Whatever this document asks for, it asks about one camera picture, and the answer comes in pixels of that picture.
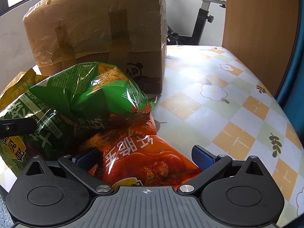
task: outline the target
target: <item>cardboard box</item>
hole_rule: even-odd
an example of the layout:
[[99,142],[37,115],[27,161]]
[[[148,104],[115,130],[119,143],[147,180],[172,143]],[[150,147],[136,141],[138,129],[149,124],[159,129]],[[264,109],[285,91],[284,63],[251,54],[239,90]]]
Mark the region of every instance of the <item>cardboard box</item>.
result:
[[166,56],[165,7],[165,0],[42,0],[23,23],[43,75],[100,61],[118,66],[146,93],[159,93]]

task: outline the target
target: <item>wooden cabinet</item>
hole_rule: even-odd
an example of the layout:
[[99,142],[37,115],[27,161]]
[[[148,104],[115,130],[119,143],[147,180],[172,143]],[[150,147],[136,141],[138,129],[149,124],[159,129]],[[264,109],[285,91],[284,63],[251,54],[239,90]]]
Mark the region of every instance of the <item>wooden cabinet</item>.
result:
[[222,46],[274,96],[292,54],[299,0],[227,0]]

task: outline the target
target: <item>floral tablecloth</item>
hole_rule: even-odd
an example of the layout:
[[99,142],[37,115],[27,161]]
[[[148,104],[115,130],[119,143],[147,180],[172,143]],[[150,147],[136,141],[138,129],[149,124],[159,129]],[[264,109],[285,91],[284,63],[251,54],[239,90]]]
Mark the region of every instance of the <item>floral tablecloth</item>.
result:
[[276,100],[221,47],[168,46],[158,135],[191,159],[199,144],[236,160],[257,155],[285,198],[278,225],[304,212],[304,152]]

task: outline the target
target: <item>orange snack bag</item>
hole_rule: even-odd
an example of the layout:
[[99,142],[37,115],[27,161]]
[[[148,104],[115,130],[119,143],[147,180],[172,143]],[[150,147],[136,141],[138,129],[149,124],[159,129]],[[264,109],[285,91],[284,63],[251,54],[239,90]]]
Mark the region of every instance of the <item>orange snack bag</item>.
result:
[[103,152],[103,165],[90,173],[114,189],[120,185],[172,185],[177,189],[201,173],[195,164],[155,135],[150,118],[141,127],[100,132],[86,141],[82,149],[96,146]]

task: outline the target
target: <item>packing tape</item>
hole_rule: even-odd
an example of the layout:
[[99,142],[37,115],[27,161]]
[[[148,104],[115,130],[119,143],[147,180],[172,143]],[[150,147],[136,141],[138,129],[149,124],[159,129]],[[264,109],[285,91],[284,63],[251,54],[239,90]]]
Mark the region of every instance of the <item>packing tape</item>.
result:
[[108,15],[112,37],[108,63],[119,67],[125,73],[130,46],[127,10],[109,12]]
[[66,25],[61,25],[55,28],[59,51],[61,53],[62,70],[76,64],[75,51],[70,44],[66,30]]

